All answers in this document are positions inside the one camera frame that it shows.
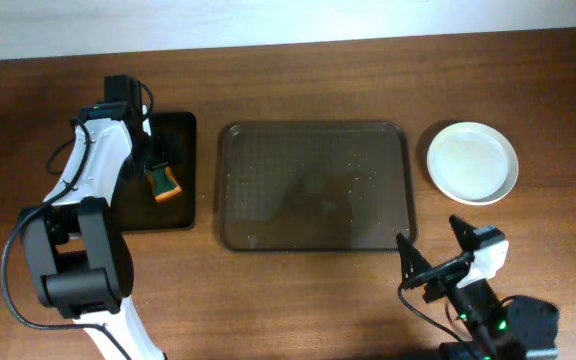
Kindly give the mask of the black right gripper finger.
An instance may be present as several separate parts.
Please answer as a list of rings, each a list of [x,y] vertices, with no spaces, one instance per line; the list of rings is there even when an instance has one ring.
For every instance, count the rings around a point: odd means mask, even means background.
[[[396,236],[397,250],[399,252],[402,279],[411,280],[432,269],[429,262],[413,246],[413,244],[401,233]]]
[[[455,214],[449,217],[449,223],[461,249],[474,250],[473,235],[475,227]]]

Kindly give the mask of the green and orange sponge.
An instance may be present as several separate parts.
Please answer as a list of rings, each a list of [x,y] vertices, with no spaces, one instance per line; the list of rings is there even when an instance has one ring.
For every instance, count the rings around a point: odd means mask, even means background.
[[[147,170],[146,177],[157,203],[170,200],[183,192],[170,166]]]

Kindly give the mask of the pale green plate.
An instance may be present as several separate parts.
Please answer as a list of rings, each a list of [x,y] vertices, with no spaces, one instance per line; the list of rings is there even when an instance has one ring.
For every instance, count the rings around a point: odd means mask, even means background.
[[[428,147],[426,167],[444,195],[471,206],[500,201],[519,177],[513,145],[498,130],[477,122],[458,122],[439,131]]]

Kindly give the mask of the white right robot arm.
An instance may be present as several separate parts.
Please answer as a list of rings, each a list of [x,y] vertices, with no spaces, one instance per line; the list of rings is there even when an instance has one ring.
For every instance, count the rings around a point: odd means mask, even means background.
[[[548,301],[526,295],[499,298],[489,284],[504,266],[509,250],[506,235],[497,227],[475,227],[451,215],[450,226],[461,253],[431,265],[412,241],[396,236],[402,281],[397,295],[418,318],[453,338],[438,346],[438,359],[555,359],[560,312]],[[449,320],[461,322],[468,340],[409,303],[404,292],[421,288],[425,303],[446,299]]]

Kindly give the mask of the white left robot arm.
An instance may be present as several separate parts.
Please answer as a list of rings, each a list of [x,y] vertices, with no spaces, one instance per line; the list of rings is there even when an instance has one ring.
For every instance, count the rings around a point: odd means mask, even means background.
[[[64,318],[39,324],[13,304],[8,277],[4,300],[23,325],[40,331],[85,331],[106,359],[163,359],[131,297],[134,266],[112,200],[124,170],[144,174],[153,154],[145,124],[151,91],[129,75],[104,80],[104,99],[73,118],[74,147],[58,183],[35,207],[24,209],[2,256],[22,243],[39,302]]]

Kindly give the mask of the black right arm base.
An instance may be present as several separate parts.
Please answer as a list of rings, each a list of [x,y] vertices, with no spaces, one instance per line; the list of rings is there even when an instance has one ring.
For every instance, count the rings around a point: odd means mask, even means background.
[[[471,344],[466,343],[442,343],[438,348],[438,358],[441,360],[499,360],[500,357],[494,357],[484,354],[479,350],[469,347]],[[526,360],[555,360],[559,357],[556,348],[528,350],[524,359]]]

